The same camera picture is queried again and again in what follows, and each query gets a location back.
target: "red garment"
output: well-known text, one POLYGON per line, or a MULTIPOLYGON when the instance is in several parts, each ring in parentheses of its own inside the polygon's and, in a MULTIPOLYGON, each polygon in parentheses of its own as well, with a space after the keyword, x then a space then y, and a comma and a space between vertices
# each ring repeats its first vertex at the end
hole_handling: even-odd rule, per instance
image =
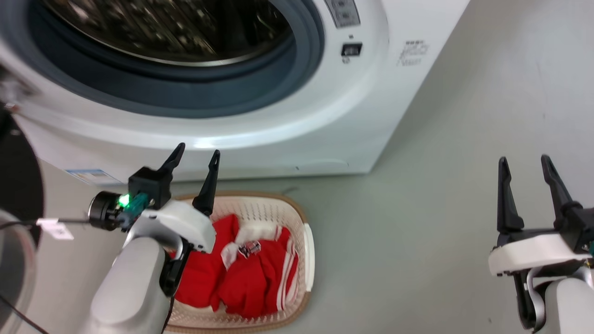
POLYGON ((216 289, 225 275, 225 266, 221 251, 228 243, 234 242, 239 231, 237 216, 230 215, 213 224, 217 232, 211 254, 192 252, 184 268, 175 299, 193 307, 212 306, 219 309, 219 297, 216 289))
POLYGON ((277 236, 223 249, 228 271, 218 295, 227 313, 254 318, 285 310, 294 301, 299 257, 288 229, 279 226, 277 236))

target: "plastic basket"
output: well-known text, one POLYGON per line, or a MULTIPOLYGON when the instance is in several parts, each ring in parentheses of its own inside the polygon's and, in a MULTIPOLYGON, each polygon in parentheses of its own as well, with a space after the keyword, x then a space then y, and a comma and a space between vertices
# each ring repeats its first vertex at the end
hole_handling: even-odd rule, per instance
MULTIPOLYGON (((191 202, 194 196, 179 197, 191 202)), ((218 312, 212 308, 194 308, 175 301, 166 330, 176 333, 249 333, 270 330, 292 323, 309 302, 314 284, 315 251, 309 223, 301 208, 291 199, 266 193, 217 193, 214 200, 212 221, 235 214, 239 218, 241 233, 236 242, 267 238, 277 225, 290 230, 299 254, 297 297, 286 310, 254 319, 226 314, 222 307, 218 312)))

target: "cable tag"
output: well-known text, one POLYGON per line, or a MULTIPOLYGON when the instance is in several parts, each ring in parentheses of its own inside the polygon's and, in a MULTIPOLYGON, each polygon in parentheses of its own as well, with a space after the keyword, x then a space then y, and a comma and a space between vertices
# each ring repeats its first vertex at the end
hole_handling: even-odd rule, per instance
POLYGON ((51 234, 56 240, 74 240, 74 236, 64 223, 58 222, 56 218, 40 218, 37 220, 37 225, 41 226, 41 229, 51 234))

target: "white basket handle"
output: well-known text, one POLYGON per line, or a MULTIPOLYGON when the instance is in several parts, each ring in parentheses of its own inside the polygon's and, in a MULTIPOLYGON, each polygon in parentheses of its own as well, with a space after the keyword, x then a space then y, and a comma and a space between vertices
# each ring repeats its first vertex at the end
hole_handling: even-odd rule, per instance
POLYGON ((305 241, 305 290, 311 292, 315 276, 315 247, 314 235, 308 223, 303 224, 303 238, 305 241))

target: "washing machine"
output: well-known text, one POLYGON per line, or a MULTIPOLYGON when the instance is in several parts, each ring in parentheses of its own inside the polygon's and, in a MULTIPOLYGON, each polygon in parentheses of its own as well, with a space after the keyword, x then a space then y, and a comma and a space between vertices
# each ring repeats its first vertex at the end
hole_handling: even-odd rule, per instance
POLYGON ((0 0, 0 98, 41 159, 126 182, 364 174, 468 0, 0 0))

